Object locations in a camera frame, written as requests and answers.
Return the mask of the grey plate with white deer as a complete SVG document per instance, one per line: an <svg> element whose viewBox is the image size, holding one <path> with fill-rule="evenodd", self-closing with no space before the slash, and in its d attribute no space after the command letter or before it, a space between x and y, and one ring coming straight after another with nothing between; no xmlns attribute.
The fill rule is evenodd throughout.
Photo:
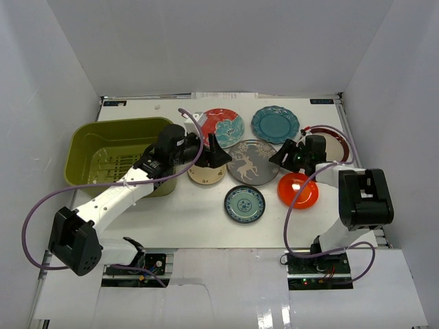
<svg viewBox="0 0 439 329"><path fill-rule="evenodd" d="M250 139L233 145L229 150L232 160L227 164L228 172L241 183L261 186L271 182L280 167L269 159L276 153L269 143Z"/></svg>

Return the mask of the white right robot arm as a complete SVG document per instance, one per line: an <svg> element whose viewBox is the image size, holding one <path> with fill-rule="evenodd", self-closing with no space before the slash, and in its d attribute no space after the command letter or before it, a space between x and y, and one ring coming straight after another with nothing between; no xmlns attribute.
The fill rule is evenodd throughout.
<svg viewBox="0 0 439 329"><path fill-rule="evenodd" d="M295 258L310 259L311 268L326 273L335 264L332 254L344 253L355 241L378 226L392 223L394 208L385 174L381 169L358 169L347 162L327 162L326 142L321 136L308 135L304 142L288 140L285 156L290 171L304 169L308 178L296 192L287 211L283 238L288 252ZM338 192L338 219L316 237L308 254L293 252L287 242L287 226L298 197L312 181L335 187Z"/></svg>

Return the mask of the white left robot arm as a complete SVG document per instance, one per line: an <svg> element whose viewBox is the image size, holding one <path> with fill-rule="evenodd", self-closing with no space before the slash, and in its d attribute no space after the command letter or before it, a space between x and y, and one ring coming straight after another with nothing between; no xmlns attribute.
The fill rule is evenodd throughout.
<svg viewBox="0 0 439 329"><path fill-rule="evenodd" d="M117 185L74 210L64 207L56 213L49 251L78 276L88 274L98 264L122 265L129 273L138 273L145 265L141 244L128 237L105 240L104 230L138 200L174 178L175 167L215 169L230 161L214 134L209 134L209 145L205 146L202 136L188 134L180 125L168 125Z"/></svg>

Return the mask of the right arm base board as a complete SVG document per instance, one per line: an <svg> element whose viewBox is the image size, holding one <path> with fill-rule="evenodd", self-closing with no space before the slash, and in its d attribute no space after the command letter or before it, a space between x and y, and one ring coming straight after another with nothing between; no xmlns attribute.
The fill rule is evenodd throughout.
<svg viewBox="0 0 439 329"><path fill-rule="evenodd" d="M297 258L284 254L279 262L286 267L290 291L353 289L351 268L346 254L319 258Z"/></svg>

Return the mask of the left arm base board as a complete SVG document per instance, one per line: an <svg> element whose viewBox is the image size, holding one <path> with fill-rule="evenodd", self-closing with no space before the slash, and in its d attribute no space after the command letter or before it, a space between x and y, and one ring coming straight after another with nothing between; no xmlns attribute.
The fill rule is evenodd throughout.
<svg viewBox="0 0 439 329"><path fill-rule="evenodd" d="M102 287L112 288L165 288L169 284L167 255L146 253L131 267L142 270L106 267L102 277Z"/></svg>

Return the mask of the red plate with teal flower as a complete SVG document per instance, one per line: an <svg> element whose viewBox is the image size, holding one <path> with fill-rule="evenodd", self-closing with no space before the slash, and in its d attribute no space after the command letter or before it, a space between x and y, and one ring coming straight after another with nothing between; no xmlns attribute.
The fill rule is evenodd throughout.
<svg viewBox="0 0 439 329"><path fill-rule="evenodd" d="M245 124L242 117L233 110L214 108L205 111L199 124L204 144L209 146L209 134L214 134L220 147L226 149L237 144L244 136Z"/></svg>

